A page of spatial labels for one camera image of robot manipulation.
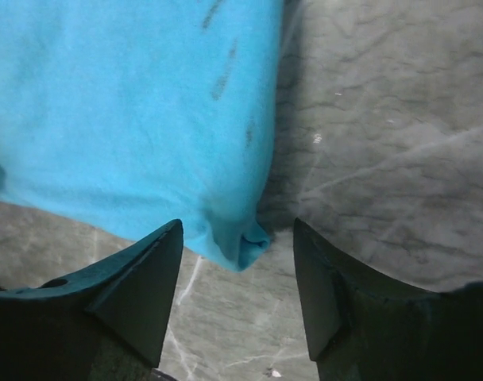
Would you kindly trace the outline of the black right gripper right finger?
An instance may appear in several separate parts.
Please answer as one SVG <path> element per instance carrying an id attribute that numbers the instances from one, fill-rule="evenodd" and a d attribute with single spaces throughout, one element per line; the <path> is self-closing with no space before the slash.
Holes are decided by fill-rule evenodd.
<path id="1" fill-rule="evenodd" d="M 321 380 L 483 380 L 483 282 L 432 292 L 391 278 L 295 220 L 310 359 Z"/>

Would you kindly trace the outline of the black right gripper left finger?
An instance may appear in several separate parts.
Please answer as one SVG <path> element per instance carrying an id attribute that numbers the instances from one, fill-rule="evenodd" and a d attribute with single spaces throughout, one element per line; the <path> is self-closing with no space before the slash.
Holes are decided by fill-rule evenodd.
<path id="1" fill-rule="evenodd" d="M 0 290 L 0 380 L 165 380 L 159 369 L 183 251 L 170 221 L 37 288 Z"/>

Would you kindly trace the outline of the turquoise t shirt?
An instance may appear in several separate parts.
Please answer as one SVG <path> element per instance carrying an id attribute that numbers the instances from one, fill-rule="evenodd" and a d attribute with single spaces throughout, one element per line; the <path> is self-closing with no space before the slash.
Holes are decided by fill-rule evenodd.
<path id="1" fill-rule="evenodd" d="M 281 1 L 0 1 L 0 201 L 137 241 L 179 219 L 243 271 L 274 142 Z"/>

